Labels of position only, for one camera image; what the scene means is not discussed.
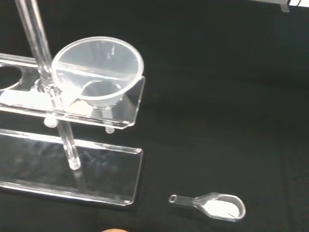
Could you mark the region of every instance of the clear acrylic shelf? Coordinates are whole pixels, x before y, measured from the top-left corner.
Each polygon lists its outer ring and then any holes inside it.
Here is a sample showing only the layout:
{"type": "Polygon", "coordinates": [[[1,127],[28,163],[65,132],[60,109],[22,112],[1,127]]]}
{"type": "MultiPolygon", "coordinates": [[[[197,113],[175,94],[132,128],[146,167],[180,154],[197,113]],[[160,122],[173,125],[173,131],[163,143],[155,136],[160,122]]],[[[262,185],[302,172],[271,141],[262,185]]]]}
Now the clear acrylic shelf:
{"type": "Polygon", "coordinates": [[[135,124],[145,83],[143,76],[113,107],[96,108],[63,93],[65,110],[55,111],[50,97],[43,92],[34,58],[0,54],[0,69],[2,66],[15,67],[21,71],[21,77],[18,83],[0,90],[0,110],[41,117],[53,114],[59,120],[117,129],[135,124]]]}

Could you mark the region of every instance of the black tabletop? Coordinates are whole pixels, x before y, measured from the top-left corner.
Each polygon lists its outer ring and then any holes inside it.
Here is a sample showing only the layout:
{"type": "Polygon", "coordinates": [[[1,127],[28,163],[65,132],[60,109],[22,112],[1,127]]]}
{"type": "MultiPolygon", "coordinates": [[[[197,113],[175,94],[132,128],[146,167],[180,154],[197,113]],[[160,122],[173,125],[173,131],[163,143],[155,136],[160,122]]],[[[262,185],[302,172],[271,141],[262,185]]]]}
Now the black tabletop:
{"type": "MultiPolygon", "coordinates": [[[[91,36],[141,53],[146,86],[135,126],[76,138],[145,151],[129,208],[0,191],[0,230],[23,232],[303,232],[309,228],[309,8],[241,0],[40,0],[55,55],[91,36]],[[168,203],[172,194],[239,196],[236,223],[168,203]]],[[[0,2],[0,52],[31,56],[14,1],[0,2]]],[[[1,112],[0,126],[56,134],[1,112]]]]}

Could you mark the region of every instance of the acrylic funnel stand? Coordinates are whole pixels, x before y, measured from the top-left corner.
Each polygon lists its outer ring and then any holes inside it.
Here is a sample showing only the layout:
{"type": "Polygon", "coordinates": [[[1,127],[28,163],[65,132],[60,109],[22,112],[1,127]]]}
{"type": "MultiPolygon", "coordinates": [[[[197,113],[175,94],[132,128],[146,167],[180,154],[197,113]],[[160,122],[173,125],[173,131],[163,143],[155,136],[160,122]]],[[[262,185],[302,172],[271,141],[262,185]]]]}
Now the acrylic funnel stand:
{"type": "MultiPolygon", "coordinates": [[[[52,61],[36,1],[16,0],[16,5],[35,58],[0,54],[0,69],[10,66],[21,73],[19,82],[0,90],[0,110],[49,118],[57,122],[54,126],[60,137],[0,129],[0,187],[121,206],[132,204],[142,150],[74,140],[69,122],[103,126],[107,132],[133,126],[145,82],[142,69],[133,86],[121,95],[115,94],[119,99],[113,105],[98,107],[101,103],[85,99],[81,93],[79,98],[63,91],[63,85],[58,88],[51,78],[52,61]]],[[[71,73],[84,68],[53,64],[53,68],[63,66],[71,73]]],[[[87,71],[94,73],[97,69],[87,71]]]]}

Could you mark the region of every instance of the shelf hole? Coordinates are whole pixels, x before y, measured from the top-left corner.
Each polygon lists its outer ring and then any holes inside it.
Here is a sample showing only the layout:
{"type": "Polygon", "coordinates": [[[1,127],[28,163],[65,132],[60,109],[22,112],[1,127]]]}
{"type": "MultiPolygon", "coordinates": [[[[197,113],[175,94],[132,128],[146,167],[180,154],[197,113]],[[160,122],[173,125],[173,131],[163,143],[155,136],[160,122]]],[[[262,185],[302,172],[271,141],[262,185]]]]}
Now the shelf hole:
{"type": "Polygon", "coordinates": [[[18,67],[0,64],[0,89],[13,87],[19,82],[23,73],[18,67]]]}

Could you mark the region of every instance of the clear plastic funnel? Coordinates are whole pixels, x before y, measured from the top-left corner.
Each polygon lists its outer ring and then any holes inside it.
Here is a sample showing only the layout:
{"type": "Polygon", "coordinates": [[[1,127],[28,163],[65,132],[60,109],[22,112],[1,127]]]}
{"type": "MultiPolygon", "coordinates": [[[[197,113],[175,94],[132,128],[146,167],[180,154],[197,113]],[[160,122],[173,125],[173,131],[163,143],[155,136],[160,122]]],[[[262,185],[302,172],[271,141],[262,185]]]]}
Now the clear plastic funnel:
{"type": "Polygon", "coordinates": [[[53,79],[65,93],[96,107],[111,107],[141,78],[143,60],[130,44],[91,37],[64,47],[52,62],[53,79]]]}

